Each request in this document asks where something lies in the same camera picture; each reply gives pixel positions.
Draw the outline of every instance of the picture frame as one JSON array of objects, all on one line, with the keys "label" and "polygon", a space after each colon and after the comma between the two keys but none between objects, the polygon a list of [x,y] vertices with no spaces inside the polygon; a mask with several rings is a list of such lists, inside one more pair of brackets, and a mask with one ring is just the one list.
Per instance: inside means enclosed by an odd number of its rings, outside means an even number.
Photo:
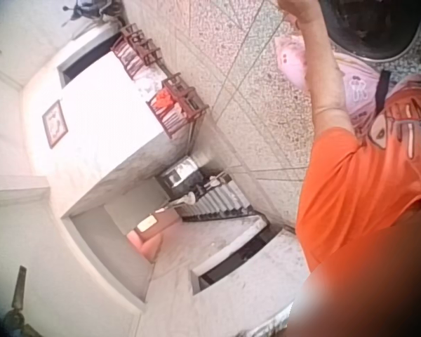
[{"label": "picture frame", "polygon": [[69,132],[59,100],[42,115],[42,122],[44,123],[48,146],[53,149],[67,132]]}]

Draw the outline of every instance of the hallway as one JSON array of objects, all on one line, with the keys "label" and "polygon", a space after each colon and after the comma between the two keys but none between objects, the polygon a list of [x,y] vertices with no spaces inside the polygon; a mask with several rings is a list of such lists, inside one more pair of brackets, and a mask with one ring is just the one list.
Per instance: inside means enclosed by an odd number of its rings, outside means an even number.
[{"label": "hallway", "polygon": [[195,161],[205,171],[229,172],[273,223],[294,225],[313,130],[309,98],[276,66],[274,37],[291,27],[274,1],[124,4],[129,20],[161,47],[168,68],[211,106]]}]

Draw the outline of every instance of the orange cloth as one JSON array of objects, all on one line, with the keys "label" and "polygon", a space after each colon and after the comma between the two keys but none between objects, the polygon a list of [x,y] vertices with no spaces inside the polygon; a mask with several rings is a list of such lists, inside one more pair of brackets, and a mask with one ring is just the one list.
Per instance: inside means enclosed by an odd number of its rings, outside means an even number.
[{"label": "orange cloth", "polygon": [[421,88],[398,91],[359,141],[332,128],[314,143],[296,232],[313,271],[348,242],[392,226],[421,200]]}]

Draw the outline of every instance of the fan blade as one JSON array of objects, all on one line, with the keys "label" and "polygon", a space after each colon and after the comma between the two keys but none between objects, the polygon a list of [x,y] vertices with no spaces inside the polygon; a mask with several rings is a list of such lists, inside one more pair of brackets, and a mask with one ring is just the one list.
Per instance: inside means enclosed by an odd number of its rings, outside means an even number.
[{"label": "fan blade", "polygon": [[22,337],[42,337],[42,335],[33,329],[29,324],[26,324],[22,328]]},{"label": "fan blade", "polygon": [[17,282],[15,283],[13,308],[16,310],[23,309],[23,293],[25,292],[25,278],[27,276],[27,268],[22,265],[19,268],[19,275],[17,276]]}]

